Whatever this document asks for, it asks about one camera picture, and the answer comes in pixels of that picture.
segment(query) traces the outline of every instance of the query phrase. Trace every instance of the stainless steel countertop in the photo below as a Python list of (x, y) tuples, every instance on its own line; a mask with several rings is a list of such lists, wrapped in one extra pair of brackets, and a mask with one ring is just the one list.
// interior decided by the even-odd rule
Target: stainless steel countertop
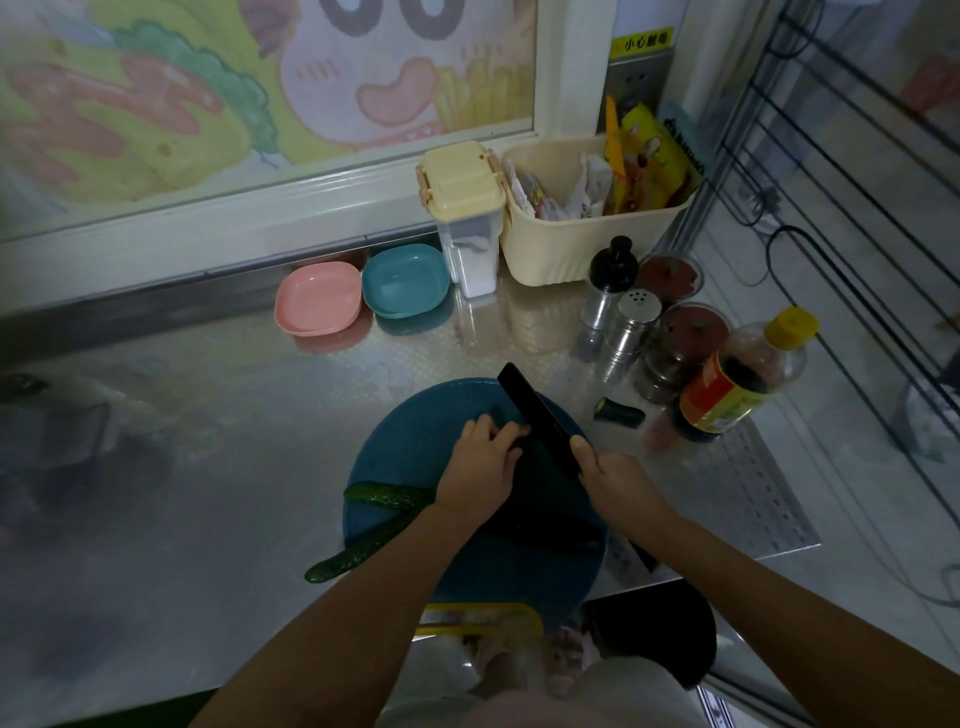
[[(638, 451), (641, 433), (591, 418), (601, 394), (640, 402), (629, 381), (603, 384), (582, 358), (582, 284), (531, 289), (504, 276), (494, 297), (467, 303), (451, 290), (423, 320), (361, 318), (340, 339), (372, 324), (359, 343), (324, 352), (332, 337), (303, 351), (274, 323), (288, 270), (84, 304), (95, 315), (79, 324), (82, 306), (59, 312), (72, 339), (97, 346), (18, 364), (106, 399), (111, 414), (84, 491), (0, 544), (0, 724), (49, 725), (222, 684), (322, 592), (302, 575), (341, 547), (356, 453), (433, 384), (496, 376), (512, 360), (598, 447)], [(84, 340), (81, 326), (96, 335)], [(681, 512), (751, 556), (817, 544), (750, 424), (652, 470)], [(612, 565), (591, 596), (673, 577), (618, 574)]]

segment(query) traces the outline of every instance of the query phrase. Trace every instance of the window frame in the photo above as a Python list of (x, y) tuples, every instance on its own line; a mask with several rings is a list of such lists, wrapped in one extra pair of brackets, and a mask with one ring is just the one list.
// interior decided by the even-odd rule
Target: window frame
[[(501, 153), (523, 142), (593, 135), (616, 5), (540, 0), (533, 130), (487, 140), (466, 131), (463, 138)], [(427, 225), (418, 156), (0, 243), (0, 315)]]

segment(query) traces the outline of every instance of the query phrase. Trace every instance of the soy sauce bottle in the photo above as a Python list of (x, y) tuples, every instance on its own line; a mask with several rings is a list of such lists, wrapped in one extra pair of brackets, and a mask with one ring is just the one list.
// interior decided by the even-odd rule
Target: soy sauce bottle
[(818, 327), (812, 313), (790, 306), (771, 322), (736, 329), (685, 386), (675, 417), (704, 435), (731, 429), (803, 373), (804, 344)]

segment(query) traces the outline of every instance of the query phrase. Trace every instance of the person's left hand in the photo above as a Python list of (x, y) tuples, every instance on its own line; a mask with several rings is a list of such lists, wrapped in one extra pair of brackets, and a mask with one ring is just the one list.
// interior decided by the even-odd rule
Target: person's left hand
[(514, 467), (522, 454), (513, 445), (529, 431), (529, 426), (513, 422), (500, 429), (490, 415), (468, 421), (437, 485), (435, 504), (473, 533), (510, 495)]

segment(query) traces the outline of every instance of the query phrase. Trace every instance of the blue cutting board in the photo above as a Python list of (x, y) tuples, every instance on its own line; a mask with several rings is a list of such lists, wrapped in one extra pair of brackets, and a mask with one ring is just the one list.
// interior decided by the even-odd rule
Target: blue cutting board
[[(543, 400), (568, 432), (584, 434), (558, 404), (546, 397)], [(436, 490), (464, 423), (484, 413), (498, 425), (510, 420), (524, 422), (496, 379), (456, 379), (419, 392), (398, 405), (367, 438), (349, 482)], [(536, 438), (523, 443), (511, 498), (543, 513), (580, 518), (602, 529), (606, 542), (607, 527), (590, 506), (583, 486), (564, 475)], [(346, 543), (395, 514), (378, 506), (346, 502)], [(604, 552), (597, 547), (561, 553), (478, 533), (454, 559), (432, 601), (523, 602), (537, 610), (544, 628), (552, 632), (587, 595)]]

